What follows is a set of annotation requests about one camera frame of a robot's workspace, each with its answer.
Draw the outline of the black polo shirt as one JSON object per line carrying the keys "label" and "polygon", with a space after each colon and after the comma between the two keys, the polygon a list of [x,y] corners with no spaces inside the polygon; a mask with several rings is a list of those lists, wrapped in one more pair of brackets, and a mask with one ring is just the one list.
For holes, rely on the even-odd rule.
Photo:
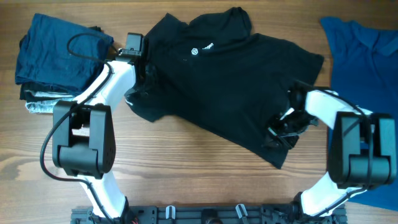
{"label": "black polo shirt", "polygon": [[135,114],[179,116],[282,167],[297,137],[278,140],[270,123],[289,109],[295,81],[315,83],[323,56],[253,33],[240,7],[189,23],[167,14],[146,37],[144,83],[126,95]]}

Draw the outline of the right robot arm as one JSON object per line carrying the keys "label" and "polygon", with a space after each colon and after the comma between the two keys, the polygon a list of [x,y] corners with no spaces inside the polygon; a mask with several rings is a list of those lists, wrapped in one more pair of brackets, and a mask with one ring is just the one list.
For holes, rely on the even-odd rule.
{"label": "right robot arm", "polygon": [[332,130],[325,175],[284,207],[289,223],[322,222],[347,200],[393,183],[397,176],[395,122],[391,115],[356,106],[336,92],[290,91],[292,107],[268,127],[278,146],[289,146],[307,126]]}

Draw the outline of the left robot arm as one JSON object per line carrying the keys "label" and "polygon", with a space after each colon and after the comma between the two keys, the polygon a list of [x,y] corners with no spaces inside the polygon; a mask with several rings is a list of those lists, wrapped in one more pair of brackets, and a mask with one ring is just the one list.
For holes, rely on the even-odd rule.
{"label": "left robot arm", "polygon": [[53,109],[53,128],[46,140],[52,141],[54,165],[66,173],[58,180],[84,187],[93,205],[88,214],[92,223],[134,221],[112,172],[116,156],[112,113],[143,78],[146,54],[146,47],[121,49],[77,99],[59,101]]}

